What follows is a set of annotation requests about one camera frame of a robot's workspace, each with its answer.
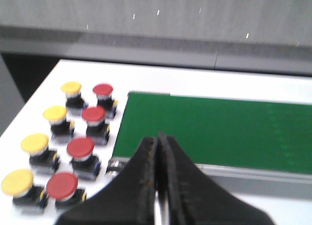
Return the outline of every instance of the green conveyor belt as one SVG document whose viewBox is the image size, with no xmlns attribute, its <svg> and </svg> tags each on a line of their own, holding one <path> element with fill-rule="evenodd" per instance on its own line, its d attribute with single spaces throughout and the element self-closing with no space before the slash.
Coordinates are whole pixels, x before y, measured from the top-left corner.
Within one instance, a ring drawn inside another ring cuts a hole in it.
<svg viewBox="0 0 312 225">
<path fill-rule="evenodd" d="M 195 163 L 312 174 L 312 106 L 130 93 L 113 156 L 173 135 Z"/>
</svg>

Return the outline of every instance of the red mushroom button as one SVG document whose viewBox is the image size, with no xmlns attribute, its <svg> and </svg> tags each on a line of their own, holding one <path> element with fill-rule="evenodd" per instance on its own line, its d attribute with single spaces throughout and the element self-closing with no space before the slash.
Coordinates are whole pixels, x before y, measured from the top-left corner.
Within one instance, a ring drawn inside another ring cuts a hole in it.
<svg viewBox="0 0 312 225">
<path fill-rule="evenodd" d="M 82 112 L 82 118 L 87 122 L 99 122 L 105 117 L 105 109 L 101 106 L 89 107 Z"/>
<path fill-rule="evenodd" d="M 112 93 L 113 87 L 107 83 L 101 83 L 93 88 L 93 92 L 98 96 L 108 96 Z"/>
<path fill-rule="evenodd" d="M 90 137 L 73 139 L 67 145 L 67 152 L 74 159 L 87 157 L 92 154 L 94 142 Z"/>
<path fill-rule="evenodd" d="M 50 197 L 61 201 L 71 196 L 77 189 L 78 178 L 70 172 L 55 174 L 47 184 L 47 193 Z"/>
</svg>

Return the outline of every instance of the gray wall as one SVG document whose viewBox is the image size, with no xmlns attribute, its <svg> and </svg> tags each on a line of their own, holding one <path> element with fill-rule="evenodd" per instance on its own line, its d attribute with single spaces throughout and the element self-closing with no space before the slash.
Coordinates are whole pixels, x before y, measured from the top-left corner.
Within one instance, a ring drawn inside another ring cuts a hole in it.
<svg viewBox="0 0 312 225">
<path fill-rule="evenodd" d="M 0 25 L 312 46 L 312 0 L 0 0 Z"/>
<path fill-rule="evenodd" d="M 0 56 L 0 135 L 23 106 L 24 101 Z"/>
</svg>

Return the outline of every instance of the white table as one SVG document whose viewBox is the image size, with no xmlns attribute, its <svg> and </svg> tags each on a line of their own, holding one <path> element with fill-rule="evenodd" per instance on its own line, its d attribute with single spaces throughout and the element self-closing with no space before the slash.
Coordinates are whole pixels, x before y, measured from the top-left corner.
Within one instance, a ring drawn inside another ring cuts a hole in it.
<svg viewBox="0 0 312 225">
<path fill-rule="evenodd" d="M 86 188 L 88 197 L 109 182 L 109 178 L 104 175 L 105 168 L 112 155 L 127 94 L 131 90 L 196 97 L 312 104 L 312 79 L 310 78 L 61 60 L 0 137 L 1 180 L 12 170 L 29 168 L 28 155 L 22 152 L 20 142 L 34 132 L 50 133 L 50 125 L 42 117 L 42 113 L 49 106 L 65 104 L 65 95 L 61 92 L 60 86 L 67 81 L 78 81 L 82 84 L 82 96 L 90 105 L 96 105 L 97 102 L 92 88 L 102 82 L 114 86 L 113 97 L 119 101 L 117 116 L 110 122 L 111 136 L 108 145 L 96 147 L 94 150 L 102 161 L 100 175 L 95 182 L 79 181 L 78 184 Z M 84 135 L 85 128 L 85 122 L 76 119 L 76 134 Z M 50 148 L 57 149 L 60 154 L 59 172 L 71 171 L 66 146 L 50 144 Z M 312 194 L 307 198 L 303 198 L 302 195 L 297 197 L 296 194 L 288 196 L 287 193 L 284 193 L 285 196 L 272 196 L 266 191 L 276 191 L 276 188 L 266 188 L 261 194 L 256 190 L 255 182 L 233 181 L 233 179 L 218 177 L 214 179 L 230 191 L 233 190 L 232 193 L 242 200 L 266 211 L 277 225 L 312 224 Z M 46 185 L 48 180 L 47 176 L 35 175 L 34 182 Z M 237 184 L 237 187 L 245 187 L 246 191 L 235 191 L 233 184 Z M 304 185 L 303 188 L 311 192 L 312 184 Z M 45 213 L 38 216 L 19 214 L 14 210 L 11 200 L 11 197 L 0 193 L 2 221 L 6 224 L 48 225 L 53 224 L 58 215 L 52 199 L 49 199 Z"/>
</svg>

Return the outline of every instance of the yellow mushroom button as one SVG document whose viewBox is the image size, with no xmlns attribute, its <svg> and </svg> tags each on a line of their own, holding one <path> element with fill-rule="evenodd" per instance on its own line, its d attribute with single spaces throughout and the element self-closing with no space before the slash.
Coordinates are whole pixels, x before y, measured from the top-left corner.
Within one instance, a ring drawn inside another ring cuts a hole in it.
<svg viewBox="0 0 312 225">
<path fill-rule="evenodd" d="M 28 169 L 12 171 L 1 183 L 2 191 L 10 196 L 18 196 L 27 192 L 33 185 L 34 175 Z"/>
<path fill-rule="evenodd" d="M 66 117 L 67 109 L 61 105 L 55 105 L 47 108 L 43 116 L 45 119 L 51 122 L 60 121 Z"/>
<path fill-rule="evenodd" d="M 49 143 L 49 137 L 47 135 L 36 133 L 27 136 L 20 146 L 23 151 L 34 154 L 43 151 Z"/>
<path fill-rule="evenodd" d="M 81 90 L 81 84 L 75 81 L 64 83 L 61 90 L 66 94 L 76 94 Z"/>
</svg>

